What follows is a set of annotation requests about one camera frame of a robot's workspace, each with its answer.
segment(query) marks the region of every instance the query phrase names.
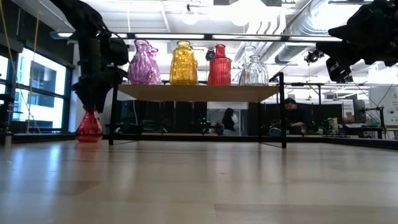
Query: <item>yellow glass vase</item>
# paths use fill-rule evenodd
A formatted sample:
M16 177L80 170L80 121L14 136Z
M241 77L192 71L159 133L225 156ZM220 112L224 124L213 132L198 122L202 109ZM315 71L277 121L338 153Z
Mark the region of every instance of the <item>yellow glass vase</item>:
M191 43L182 40L178 41L177 45L178 47L173 51L170 84L196 85L198 78L195 68L195 56L190 48Z

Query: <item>black robotic arm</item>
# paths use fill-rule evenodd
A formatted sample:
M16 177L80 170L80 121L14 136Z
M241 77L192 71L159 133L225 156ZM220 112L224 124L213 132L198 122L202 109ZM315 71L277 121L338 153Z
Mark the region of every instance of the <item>black robotic arm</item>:
M342 39L340 43L317 43L317 49L330 56L326 67L332 81L346 82L349 67L361 59L368 65L382 61L392 66L398 62L398 8L394 1L374 0L363 5L347 25L328 32Z
M72 85L83 105L103 112L108 91L122 82L127 74L118 68L129 61L127 45L112 39L102 16L79 0L51 0L75 28L70 39L79 44L81 77Z

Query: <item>vase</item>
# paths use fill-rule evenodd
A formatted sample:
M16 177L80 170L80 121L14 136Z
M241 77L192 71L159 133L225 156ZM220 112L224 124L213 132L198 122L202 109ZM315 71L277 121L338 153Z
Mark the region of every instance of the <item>vase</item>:
M247 46L243 48L243 68L241 72L241 76L239 77L239 85L245 85L245 77L246 77L246 68L250 65L250 56L254 55L256 48L254 46Z
M152 67L150 64L148 49L151 48L146 40L135 40L136 54L127 71L131 84L149 84L151 81Z
M159 66L156 62L156 55L158 53L158 49L155 47L152 47L149 50L149 62L150 62L150 66L152 68L151 71L151 79L150 79L150 84L151 85L161 85L162 84L162 79L160 77L160 70L159 70Z
M195 84L198 84L198 58L193 54L193 78L195 79Z
M102 139L102 127L96 109L83 108L86 114L76 131L76 139L80 142L98 142Z
M210 60L208 85L231 85L231 62L225 57L225 45L217 45L216 56Z
M250 64L244 74L245 85L268 85L267 66L260 62L260 55L250 56Z
M173 60L170 69L170 84L196 85L194 66L195 56L190 48L191 43L186 40L177 42L178 47L173 51Z

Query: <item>red vase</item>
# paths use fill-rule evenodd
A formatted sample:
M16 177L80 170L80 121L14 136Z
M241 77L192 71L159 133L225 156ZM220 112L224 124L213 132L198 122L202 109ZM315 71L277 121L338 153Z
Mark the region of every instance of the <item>red vase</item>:
M98 142L102 139L102 127L96 109L83 108L86 114L76 131L76 139L80 142Z
M225 45L217 45L216 56L210 60L208 85L231 85L231 62L225 57Z

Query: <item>black shirt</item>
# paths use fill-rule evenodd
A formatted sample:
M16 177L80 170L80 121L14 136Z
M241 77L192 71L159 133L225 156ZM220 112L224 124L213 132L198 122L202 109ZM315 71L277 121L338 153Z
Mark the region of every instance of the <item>black shirt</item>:
M286 110L286 118L287 122L294 124L297 122L303 122L304 124L307 124L306 122L306 114L305 111L299 108L298 106L296 107L295 110L288 111Z

